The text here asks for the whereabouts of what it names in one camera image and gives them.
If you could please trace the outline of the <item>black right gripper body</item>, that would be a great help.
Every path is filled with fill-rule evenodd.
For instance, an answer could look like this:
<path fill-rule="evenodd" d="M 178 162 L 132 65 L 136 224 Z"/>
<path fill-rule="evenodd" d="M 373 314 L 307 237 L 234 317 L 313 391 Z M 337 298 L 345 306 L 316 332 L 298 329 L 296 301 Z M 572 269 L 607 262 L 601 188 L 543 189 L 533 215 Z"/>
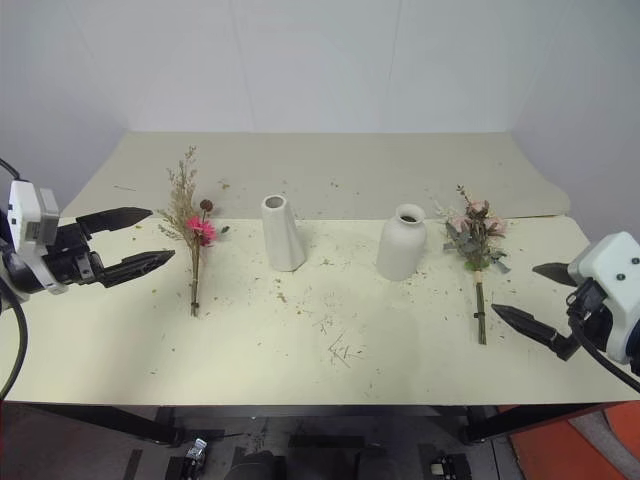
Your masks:
<path fill-rule="evenodd" d="M 613 316 L 604 304 L 608 296 L 593 278 L 587 278 L 566 298 L 567 315 L 579 318 L 585 337 L 599 350 L 605 351 L 613 327 Z"/>

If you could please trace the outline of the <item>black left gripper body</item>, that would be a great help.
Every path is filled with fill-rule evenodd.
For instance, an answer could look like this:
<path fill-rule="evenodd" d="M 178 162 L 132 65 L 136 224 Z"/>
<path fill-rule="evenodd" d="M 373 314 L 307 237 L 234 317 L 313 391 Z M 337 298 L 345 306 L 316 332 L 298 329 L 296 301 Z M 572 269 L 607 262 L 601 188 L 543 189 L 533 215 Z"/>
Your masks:
<path fill-rule="evenodd" d="M 100 255 L 91 249 L 92 235 L 106 230 L 98 222 L 74 222 L 58 228 L 53 245 L 47 247 L 44 261 L 54 278 L 63 285 L 105 286 L 104 265 Z"/>

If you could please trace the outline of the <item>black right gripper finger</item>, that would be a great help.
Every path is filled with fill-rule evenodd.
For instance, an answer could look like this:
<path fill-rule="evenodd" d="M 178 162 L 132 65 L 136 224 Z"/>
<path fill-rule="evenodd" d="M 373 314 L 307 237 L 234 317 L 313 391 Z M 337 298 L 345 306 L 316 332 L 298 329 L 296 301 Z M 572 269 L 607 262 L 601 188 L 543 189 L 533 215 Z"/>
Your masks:
<path fill-rule="evenodd" d="M 573 334 L 569 337 L 564 337 L 551 326 L 537 321 L 528 312 L 501 304 L 492 304 L 491 308 L 512 329 L 547 347 L 563 361 L 571 358 L 581 347 Z"/>
<path fill-rule="evenodd" d="M 569 273 L 569 265 L 566 263 L 552 262 L 534 266 L 532 271 L 548 278 L 556 283 L 577 287 L 578 283 Z"/>

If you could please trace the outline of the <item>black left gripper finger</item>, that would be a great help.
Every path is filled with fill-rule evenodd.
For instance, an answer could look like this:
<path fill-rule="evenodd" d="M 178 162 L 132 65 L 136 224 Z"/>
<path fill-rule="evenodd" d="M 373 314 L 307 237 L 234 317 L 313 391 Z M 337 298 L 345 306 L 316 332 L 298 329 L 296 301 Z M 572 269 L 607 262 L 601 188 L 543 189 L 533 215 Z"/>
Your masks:
<path fill-rule="evenodd" d="M 175 255 L 174 250 L 149 251 L 122 259 L 118 264 L 105 267 L 101 284 L 111 288 L 135 280 L 166 264 Z"/>
<path fill-rule="evenodd" d="M 76 218 L 87 239 L 95 233 L 117 231 L 136 225 L 150 217 L 153 212 L 139 207 L 119 207 Z"/>

